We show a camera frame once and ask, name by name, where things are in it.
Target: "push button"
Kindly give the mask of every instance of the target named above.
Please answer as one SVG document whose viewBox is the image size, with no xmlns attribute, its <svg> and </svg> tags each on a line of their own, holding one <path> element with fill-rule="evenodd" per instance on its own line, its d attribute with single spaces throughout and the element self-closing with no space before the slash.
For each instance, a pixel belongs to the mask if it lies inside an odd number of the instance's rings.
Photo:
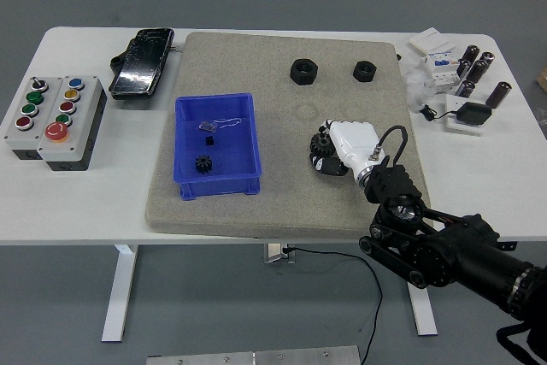
<svg viewBox="0 0 547 365">
<path fill-rule="evenodd" d="M 70 89 L 65 91 L 64 97 L 68 102 L 76 103 L 79 100 L 79 93 L 76 89 Z"/>
<path fill-rule="evenodd" d="M 58 115 L 55 118 L 55 121 L 60 121 L 61 123 L 64 123 L 67 127 L 70 127 L 70 125 L 72 124 L 72 118 L 69 115 Z"/>
<path fill-rule="evenodd" d="M 39 91 L 31 91 L 30 93 L 27 93 L 26 100 L 30 104 L 36 104 L 38 106 L 44 101 L 44 96 L 42 96 L 42 93 Z"/>
<path fill-rule="evenodd" d="M 29 117 L 34 117 L 39 112 L 38 106 L 36 104 L 25 104 L 21 109 L 22 115 L 28 115 Z"/>
<path fill-rule="evenodd" d="M 72 89 L 76 90 L 82 90 L 85 86 L 84 81 L 82 79 L 72 79 L 68 82 L 68 85 Z"/>
<path fill-rule="evenodd" d="M 18 118 L 15 122 L 15 126 L 21 130 L 22 132 L 25 132 L 26 130 L 30 130 L 32 126 L 34 126 L 34 121 L 26 115 L 23 115 L 22 117 Z"/>
<path fill-rule="evenodd" d="M 50 123 L 45 128 L 44 134 L 45 137 L 49 138 L 50 140 L 61 143 L 68 136 L 67 125 L 65 123 L 61 123 L 60 121 Z"/>
<path fill-rule="evenodd" d="M 76 111 L 76 104 L 73 102 L 62 103 L 59 106 L 59 111 L 64 115 L 71 115 L 74 111 Z"/>
</svg>

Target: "foam mat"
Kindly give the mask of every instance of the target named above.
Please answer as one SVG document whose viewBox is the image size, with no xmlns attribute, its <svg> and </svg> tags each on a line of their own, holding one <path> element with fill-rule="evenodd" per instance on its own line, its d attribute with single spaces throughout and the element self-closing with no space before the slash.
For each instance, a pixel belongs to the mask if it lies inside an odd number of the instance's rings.
<svg viewBox="0 0 547 365">
<path fill-rule="evenodd" d="M 313 85 L 289 77 L 299 58 L 319 67 Z M 370 83 L 352 75 L 358 61 L 377 67 Z M 146 220 L 153 231 L 246 238 L 357 239 L 368 233 L 378 208 L 353 181 L 317 173 L 309 143 L 326 119 L 367 121 L 381 136 L 389 127 L 407 127 L 409 143 L 400 164 L 427 192 L 415 146 L 396 52 L 388 43 L 285 38 L 194 32 L 186 41 L 174 99 L 227 93 L 254 98 L 262 160 L 257 195 L 226 194 L 183 201 L 173 182 L 174 110 L 162 135 L 150 184 Z M 386 140 L 395 155 L 400 134 Z"/>
</svg>

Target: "blue button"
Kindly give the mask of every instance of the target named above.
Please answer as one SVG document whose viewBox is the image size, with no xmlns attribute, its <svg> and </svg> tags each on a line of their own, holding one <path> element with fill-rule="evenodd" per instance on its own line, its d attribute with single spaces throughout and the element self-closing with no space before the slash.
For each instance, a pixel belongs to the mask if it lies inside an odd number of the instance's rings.
<svg viewBox="0 0 547 365">
<path fill-rule="evenodd" d="M 76 90 L 82 90 L 84 88 L 84 81 L 82 79 L 72 79 L 68 82 L 68 85 Z"/>
</svg>

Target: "red button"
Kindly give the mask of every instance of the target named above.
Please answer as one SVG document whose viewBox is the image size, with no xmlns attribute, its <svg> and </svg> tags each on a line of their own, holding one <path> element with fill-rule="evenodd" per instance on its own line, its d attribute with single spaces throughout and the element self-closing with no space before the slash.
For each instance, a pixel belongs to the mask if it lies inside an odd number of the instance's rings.
<svg viewBox="0 0 547 365">
<path fill-rule="evenodd" d="M 76 105 L 72 102 L 65 102 L 59 106 L 59 111 L 64 114 L 71 115 L 74 111 L 76 111 Z"/>
<path fill-rule="evenodd" d="M 34 122 L 30 117 L 22 116 L 17 119 L 15 122 L 15 126 L 21 130 L 22 132 L 25 132 L 26 130 L 30 130 L 30 128 L 34 125 Z"/>
<path fill-rule="evenodd" d="M 65 123 L 56 121 L 55 123 L 49 124 L 45 128 L 44 134 L 45 134 L 45 137 L 49 138 L 50 140 L 59 141 L 67 137 L 68 129 Z"/>
</svg>

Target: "cardboard box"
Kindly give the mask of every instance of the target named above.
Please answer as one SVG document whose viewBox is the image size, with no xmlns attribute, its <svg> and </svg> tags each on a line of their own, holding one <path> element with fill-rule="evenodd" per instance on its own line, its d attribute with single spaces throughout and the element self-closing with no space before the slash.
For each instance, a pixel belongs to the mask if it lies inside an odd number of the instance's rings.
<svg viewBox="0 0 547 365">
<path fill-rule="evenodd" d="M 544 68 L 536 79 L 541 88 L 547 91 L 547 67 Z"/>
</svg>

